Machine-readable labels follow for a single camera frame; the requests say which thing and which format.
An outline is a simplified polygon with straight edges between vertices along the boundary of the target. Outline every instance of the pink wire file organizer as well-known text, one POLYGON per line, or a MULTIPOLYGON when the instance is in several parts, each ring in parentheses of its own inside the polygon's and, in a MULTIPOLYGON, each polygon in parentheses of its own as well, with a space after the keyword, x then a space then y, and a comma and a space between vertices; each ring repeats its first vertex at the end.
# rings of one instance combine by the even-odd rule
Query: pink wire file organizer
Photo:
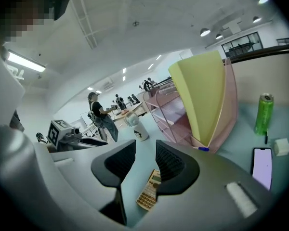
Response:
POLYGON ((215 153, 229 136, 237 119, 236 80, 229 58, 225 60, 225 87, 223 102, 214 132, 206 146, 193 137, 179 92, 172 80, 155 86, 144 94, 144 101, 159 129, 169 141, 194 147, 208 147, 215 153))

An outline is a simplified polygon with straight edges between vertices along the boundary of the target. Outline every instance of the green can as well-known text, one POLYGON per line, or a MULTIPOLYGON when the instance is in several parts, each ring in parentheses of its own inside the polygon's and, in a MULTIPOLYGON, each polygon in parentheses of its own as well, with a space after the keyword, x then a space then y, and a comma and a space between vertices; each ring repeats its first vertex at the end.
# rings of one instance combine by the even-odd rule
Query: green can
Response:
POLYGON ((255 125, 255 133, 265 135, 269 128, 274 105, 274 97, 271 94, 264 93, 260 95, 258 114, 255 125))

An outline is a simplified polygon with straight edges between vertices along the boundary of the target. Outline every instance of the calculator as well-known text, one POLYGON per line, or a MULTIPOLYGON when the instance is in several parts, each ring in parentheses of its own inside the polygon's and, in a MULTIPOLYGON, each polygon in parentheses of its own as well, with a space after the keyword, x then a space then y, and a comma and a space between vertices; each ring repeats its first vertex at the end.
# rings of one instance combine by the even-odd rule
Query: calculator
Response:
POLYGON ((154 169, 136 203, 145 210, 153 208, 156 203, 156 189, 159 184, 161 184, 160 172, 154 169))

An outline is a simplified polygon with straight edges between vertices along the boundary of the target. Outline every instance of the phone screen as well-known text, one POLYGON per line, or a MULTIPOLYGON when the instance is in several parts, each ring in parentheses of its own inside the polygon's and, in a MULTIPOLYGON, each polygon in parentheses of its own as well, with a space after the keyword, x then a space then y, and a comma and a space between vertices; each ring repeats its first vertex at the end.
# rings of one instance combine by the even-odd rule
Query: phone screen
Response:
POLYGON ((254 149, 254 168, 252 176, 266 189, 270 190, 272 180, 271 149, 254 149))

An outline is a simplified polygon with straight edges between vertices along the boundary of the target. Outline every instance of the white charger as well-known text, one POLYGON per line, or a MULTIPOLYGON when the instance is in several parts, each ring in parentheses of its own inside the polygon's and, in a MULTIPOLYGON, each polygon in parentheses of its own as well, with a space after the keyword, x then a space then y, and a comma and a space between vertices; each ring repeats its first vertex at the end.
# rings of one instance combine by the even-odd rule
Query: white charger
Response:
POLYGON ((284 156, 289 153, 289 142, 288 139, 279 139, 274 142, 274 153, 276 156, 284 156))

